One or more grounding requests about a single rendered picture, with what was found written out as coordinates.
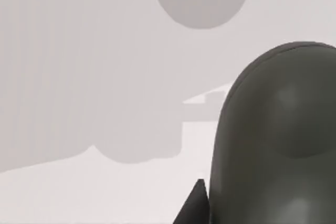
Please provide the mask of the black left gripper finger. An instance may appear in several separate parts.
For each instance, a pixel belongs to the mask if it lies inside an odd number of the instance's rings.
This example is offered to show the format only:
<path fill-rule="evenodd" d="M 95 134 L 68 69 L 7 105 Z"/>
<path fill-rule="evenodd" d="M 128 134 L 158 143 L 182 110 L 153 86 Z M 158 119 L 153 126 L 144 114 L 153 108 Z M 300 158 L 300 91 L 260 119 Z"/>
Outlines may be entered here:
<path fill-rule="evenodd" d="M 204 179 L 198 179 L 173 224 L 209 224 L 209 201 Z"/>

